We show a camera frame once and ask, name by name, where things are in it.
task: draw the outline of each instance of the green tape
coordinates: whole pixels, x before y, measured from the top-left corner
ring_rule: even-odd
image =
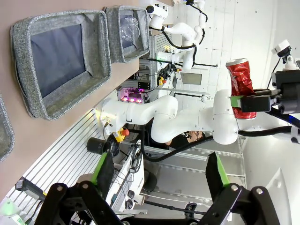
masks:
[[[232,107],[239,107],[240,108],[240,99],[243,96],[231,96],[230,97],[230,103]]]
[[[220,160],[220,157],[217,154],[216,154],[216,156],[217,156],[217,169],[219,171],[223,186],[226,186],[226,185],[230,184],[230,181],[227,177],[227,174],[226,174],[224,166]]]
[[[105,152],[105,153],[102,154],[102,156],[101,156],[101,158],[100,158],[100,160],[99,160],[99,162],[98,162],[98,164],[97,164],[97,166],[95,168],[95,171],[94,171],[92,179],[91,179],[91,182],[94,185],[97,185],[97,176],[98,176],[98,174],[99,174],[99,172],[101,170],[101,167],[102,167],[102,165],[103,165],[103,163],[105,161],[106,156],[107,156],[107,152]]]

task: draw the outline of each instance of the person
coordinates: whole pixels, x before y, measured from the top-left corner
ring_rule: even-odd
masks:
[[[153,119],[151,119],[146,125],[145,125],[145,130],[146,133],[145,135],[149,135],[149,143],[145,142],[145,145],[148,145],[150,147],[154,147],[154,148],[160,148],[160,149],[166,149],[168,150],[170,147],[177,149],[180,148],[188,143],[200,140],[202,138],[205,138],[205,134],[201,131],[188,131],[185,132],[183,134],[177,135],[176,137],[174,137],[173,139],[171,139],[170,141],[168,141],[167,143],[158,143],[156,141],[154,141],[151,138],[151,128],[152,128],[152,123],[153,123]],[[189,134],[191,135],[190,138],[185,137],[185,134]]]

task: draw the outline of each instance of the green light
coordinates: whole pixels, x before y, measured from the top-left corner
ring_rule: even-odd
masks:
[[[24,221],[20,218],[19,215],[14,215],[11,217],[18,225],[25,225]]]

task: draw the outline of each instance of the clear plastic object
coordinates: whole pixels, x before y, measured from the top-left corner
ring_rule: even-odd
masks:
[[[125,41],[135,41],[140,36],[139,22],[133,16],[121,20],[121,37]]]

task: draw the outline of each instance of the gray fabric basket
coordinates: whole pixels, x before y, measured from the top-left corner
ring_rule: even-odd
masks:
[[[48,34],[47,32],[50,32],[52,36],[58,30],[62,30],[63,33],[65,29],[72,26],[80,26],[81,43],[76,47],[81,46],[82,50],[76,48],[74,50],[78,50],[76,53],[82,55],[84,70],[79,74],[70,74],[71,78],[61,83],[61,86],[43,93],[44,80],[39,78],[40,73],[36,71],[37,67],[43,69],[43,66],[40,65],[40,57],[34,58],[33,53],[36,54],[36,52],[33,51],[32,39],[33,37],[36,39],[41,34]],[[26,18],[12,27],[11,45],[23,99],[30,116],[35,118],[58,119],[102,86],[111,75],[107,21],[103,11],[80,10]],[[51,49],[51,47],[52,45],[45,48],[54,54],[56,50],[59,50]]]
[[[115,6],[105,9],[107,16],[109,48],[112,63],[129,63],[149,52],[148,14],[143,8],[132,6]],[[131,15],[139,22],[140,36],[132,46],[122,47],[120,17]]]
[[[14,148],[14,144],[15,134],[0,94],[0,162],[10,154]]]

